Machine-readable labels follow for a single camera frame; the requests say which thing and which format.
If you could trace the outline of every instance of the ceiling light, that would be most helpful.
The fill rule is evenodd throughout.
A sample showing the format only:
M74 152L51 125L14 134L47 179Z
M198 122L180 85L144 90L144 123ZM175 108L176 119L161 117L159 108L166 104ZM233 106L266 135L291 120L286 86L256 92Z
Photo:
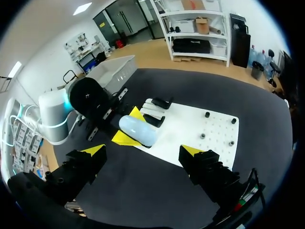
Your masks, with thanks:
M21 67L21 63L19 62L19 61L17 61L17 63L15 64L15 66L13 67L13 69L11 70L11 72L10 72L10 74L9 74L9 78L13 78L15 75L16 75L16 73L17 73L17 71L19 70L19 68Z
M92 4L92 2L90 3L87 3L85 5L82 5L82 6L79 6L76 11L74 12L73 16L76 15L76 14L79 14L79 13L82 13L84 12L86 9L89 8L89 6Z

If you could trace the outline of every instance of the cardboard box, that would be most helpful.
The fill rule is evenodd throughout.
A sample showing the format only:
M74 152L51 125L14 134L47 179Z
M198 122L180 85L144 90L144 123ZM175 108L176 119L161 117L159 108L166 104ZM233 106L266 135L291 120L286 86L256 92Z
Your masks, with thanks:
M209 21L207 18L196 18L197 32L200 34L209 34Z
M202 0L181 0L185 10L205 10Z

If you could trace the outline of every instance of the black cable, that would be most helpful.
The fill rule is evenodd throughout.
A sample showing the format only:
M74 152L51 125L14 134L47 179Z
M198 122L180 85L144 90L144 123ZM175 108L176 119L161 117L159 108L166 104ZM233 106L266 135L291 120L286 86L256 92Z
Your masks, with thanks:
M257 175L256 169L254 169L254 176L255 176L255 181L257 183L257 186L258 186L258 191L260 192L263 209L265 210L266 209L266 201L265 201L265 198L264 198L264 195L263 195L262 186L261 186L261 184L259 183L259 180L258 180L258 175Z

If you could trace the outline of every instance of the wooden floor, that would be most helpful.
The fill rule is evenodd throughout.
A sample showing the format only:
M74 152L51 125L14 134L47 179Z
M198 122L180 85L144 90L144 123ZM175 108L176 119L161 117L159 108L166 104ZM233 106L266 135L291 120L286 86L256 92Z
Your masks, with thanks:
M178 69L202 73L213 73L250 83L268 91L272 91L274 89L268 84L264 77L258 81L250 75L250 69L234 66L232 63L230 64L230 67L227 68L225 66L225 62L212 59L202 59L200 62L173 62L170 58L164 39L125 46L122 49L115 50L108 59L128 55L135 55L138 68ZM47 156L50 171L55 170L58 167L58 164L52 145L49 142L44 141L41 151Z

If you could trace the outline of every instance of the glass door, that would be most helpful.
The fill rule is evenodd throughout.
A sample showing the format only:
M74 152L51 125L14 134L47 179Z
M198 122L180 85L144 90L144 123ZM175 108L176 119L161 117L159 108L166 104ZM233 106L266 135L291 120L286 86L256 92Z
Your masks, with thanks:
M154 39L164 38L157 14L153 9L153 6L149 0L138 0L138 4L142 8L143 13L145 14L147 21L151 27Z
M106 11L125 43L164 37L150 2L147 5L146 1L118 0L108 6Z
M109 42L109 45L115 46L115 42L121 37L114 27L112 21L108 17L107 13L103 10L93 20L99 27L105 39Z

